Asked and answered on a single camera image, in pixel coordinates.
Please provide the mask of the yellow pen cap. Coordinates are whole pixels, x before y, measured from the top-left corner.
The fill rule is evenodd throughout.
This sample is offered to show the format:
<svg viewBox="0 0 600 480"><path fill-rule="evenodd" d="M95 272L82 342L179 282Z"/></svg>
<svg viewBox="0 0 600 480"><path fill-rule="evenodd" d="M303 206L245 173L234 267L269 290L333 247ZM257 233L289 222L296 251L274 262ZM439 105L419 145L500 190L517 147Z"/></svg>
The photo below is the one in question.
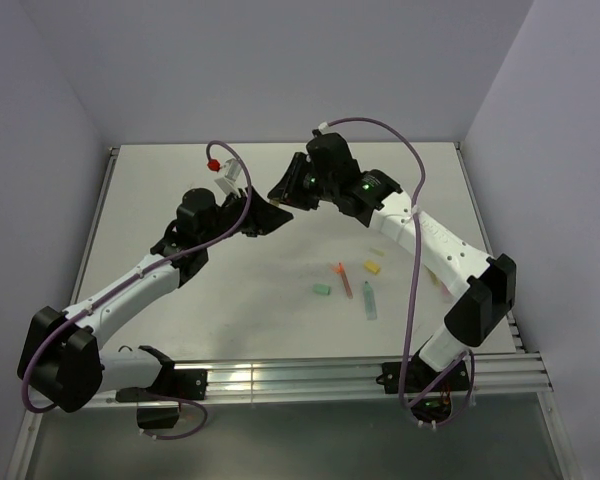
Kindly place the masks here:
<svg viewBox="0 0 600 480"><path fill-rule="evenodd" d="M374 275L377 275L381 271L381 267L371 260L364 262L364 268Z"/></svg>

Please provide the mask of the green highlighter pen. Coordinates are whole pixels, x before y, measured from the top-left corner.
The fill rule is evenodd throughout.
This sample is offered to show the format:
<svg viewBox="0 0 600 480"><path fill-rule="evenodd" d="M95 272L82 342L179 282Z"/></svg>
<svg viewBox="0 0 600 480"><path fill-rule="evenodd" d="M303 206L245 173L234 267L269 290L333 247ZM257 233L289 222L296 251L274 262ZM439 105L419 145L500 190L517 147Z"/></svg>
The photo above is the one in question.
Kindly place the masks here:
<svg viewBox="0 0 600 480"><path fill-rule="evenodd" d="M375 293L368 281L365 281L362 287L365 315L369 321L377 319L377 307L375 302Z"/></svg>

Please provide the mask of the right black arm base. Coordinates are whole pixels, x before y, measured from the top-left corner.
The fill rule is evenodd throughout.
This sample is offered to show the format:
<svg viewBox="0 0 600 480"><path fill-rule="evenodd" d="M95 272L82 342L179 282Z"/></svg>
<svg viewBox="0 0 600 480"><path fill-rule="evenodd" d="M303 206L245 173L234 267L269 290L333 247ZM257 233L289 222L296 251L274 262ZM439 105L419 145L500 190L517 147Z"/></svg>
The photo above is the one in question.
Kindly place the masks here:
<svg viewBox="0 0 600 480"><path fill-rule="evenodd" d="M399 392L400 362L385 362L381 365L381 374L375 381L382 386L388 395ZM409 400L415 398L425 389L439 372L434 371L422 360L410 360L405 378L405 395ZM454 392L467 392L473 387L475 375L471 367L467 367L461 360L449 373L447 373L428 393L427 397L420 400L411 408L412 414L420 421L436 423L448 420L453 411L451 394Z"/></svg>

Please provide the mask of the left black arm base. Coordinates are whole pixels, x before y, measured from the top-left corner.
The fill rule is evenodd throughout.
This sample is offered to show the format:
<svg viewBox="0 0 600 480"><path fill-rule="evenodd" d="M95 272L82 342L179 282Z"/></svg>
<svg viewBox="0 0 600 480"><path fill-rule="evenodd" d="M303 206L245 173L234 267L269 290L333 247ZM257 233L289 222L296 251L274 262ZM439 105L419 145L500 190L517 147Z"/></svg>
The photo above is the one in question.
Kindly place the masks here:
<svg viewBox="0 0 600 480"><path fill-rule="evenodd" d="M171 430L184 419L184 406L205 398L207 371L204 369L173 371L153 385L129 387L115 393L115 401L136 405L136 423L149 431Z"/></svg>

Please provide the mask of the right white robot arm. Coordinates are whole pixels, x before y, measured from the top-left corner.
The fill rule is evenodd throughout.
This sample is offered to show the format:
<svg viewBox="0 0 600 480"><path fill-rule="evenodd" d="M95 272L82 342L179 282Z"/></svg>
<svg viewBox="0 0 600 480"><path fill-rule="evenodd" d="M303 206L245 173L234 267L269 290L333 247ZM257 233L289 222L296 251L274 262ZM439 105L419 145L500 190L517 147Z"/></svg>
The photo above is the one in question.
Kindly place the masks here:
<svg viewBox="0 0 600 480"><path fill-rule="evenodd" d="M315 135L267 196L305 211L330 202L413 254L445 285L455 303L412 368L423 389L437 388L447 367L479 347L514 306L517 267L509 256L494 258L474 248L421 210L396 180L377 169L361 170L337 133Z"/></svg>

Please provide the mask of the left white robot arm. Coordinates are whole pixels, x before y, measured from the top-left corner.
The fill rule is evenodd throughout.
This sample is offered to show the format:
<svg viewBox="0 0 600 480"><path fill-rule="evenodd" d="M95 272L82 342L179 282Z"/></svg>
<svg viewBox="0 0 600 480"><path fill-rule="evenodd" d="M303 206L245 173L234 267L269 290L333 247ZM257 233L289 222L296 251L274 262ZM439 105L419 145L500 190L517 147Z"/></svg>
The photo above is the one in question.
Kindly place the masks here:
<svg viewBox="0 0 600 480"><path fill-rule="evenodd" d="M231 193L222 204L207 189L187 191L163 237L131 271L78 304L45 307L33 316L17 368L26 408L39 410L30 390L67 413L111 390L170 395L175 363L169 356L143 345L104 358L101 348L142 310L191 280L208 262L210 246L235 233L270 234L292 218L253 189Z"/></svg>

